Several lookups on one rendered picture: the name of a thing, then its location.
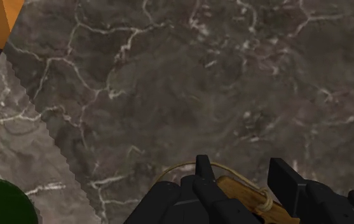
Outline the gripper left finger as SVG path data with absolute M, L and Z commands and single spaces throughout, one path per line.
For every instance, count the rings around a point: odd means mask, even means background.
M 123 224 L 259 224 L 238 199 L 215 182 L 207 155 L 197 155 L 195 174 L 180 184 L 158 181 Z

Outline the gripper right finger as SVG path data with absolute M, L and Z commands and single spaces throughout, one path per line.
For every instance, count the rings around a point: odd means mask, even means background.
M 281 158 L 269 161 L 268 186 L 300 224 L 354 224 L 354 190 L 340 195 L 321 182 L 304 179 Z

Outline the dark green round object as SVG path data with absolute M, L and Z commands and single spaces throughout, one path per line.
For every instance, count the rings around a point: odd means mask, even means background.
M 0 179 L 0 224 L 39 224 L 35 207 L 16 185 Z

